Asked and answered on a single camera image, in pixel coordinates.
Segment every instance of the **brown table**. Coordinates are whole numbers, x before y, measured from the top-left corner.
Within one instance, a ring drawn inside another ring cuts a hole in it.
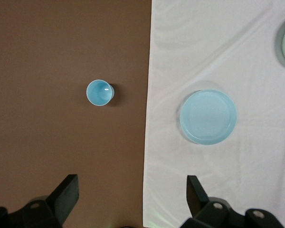
[[[0,206],[76,173],[64,227],[142,227],[150,21],[150,0],[0,0]],[[86,98],[95,79],[106,106]]]

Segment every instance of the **white tablecloth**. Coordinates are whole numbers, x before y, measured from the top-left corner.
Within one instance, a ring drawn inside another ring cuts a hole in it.
[[[153,0],[143,225],[178,228],[187,175],[238,213],[261,208],[285,226],[285,0]],[[237,106],[233,133],[197,145],[180,128],[184,100],[219,89]]]

